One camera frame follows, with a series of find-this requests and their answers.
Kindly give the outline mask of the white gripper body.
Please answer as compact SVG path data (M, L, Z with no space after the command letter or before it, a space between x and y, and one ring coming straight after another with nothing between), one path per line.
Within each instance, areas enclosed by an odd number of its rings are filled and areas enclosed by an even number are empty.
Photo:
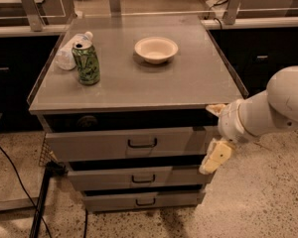
M229 105L226 105L218 120L218 129L220 134L228 141L235 144L244 144L255 140L245 127L242 125L239 108L242 100L238 99Z

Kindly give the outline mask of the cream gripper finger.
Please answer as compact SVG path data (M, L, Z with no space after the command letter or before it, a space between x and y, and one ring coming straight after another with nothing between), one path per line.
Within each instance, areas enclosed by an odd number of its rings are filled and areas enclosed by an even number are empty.
M206 106L206 110L211 114L219 117L221 112L225 109L225 104L210 104Z
M203 175L213 174L235 152L236 145L224 138L212 138L207 148L207 154L199 167Z

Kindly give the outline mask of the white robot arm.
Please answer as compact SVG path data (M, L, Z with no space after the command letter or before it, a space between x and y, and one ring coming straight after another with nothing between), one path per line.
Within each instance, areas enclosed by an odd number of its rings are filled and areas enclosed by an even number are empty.
M203 175L214 173L237 145L298 129L298 65L277 71L260 93L230 104L208 105L207 110L219 118L220 135L212 138L199 167Z

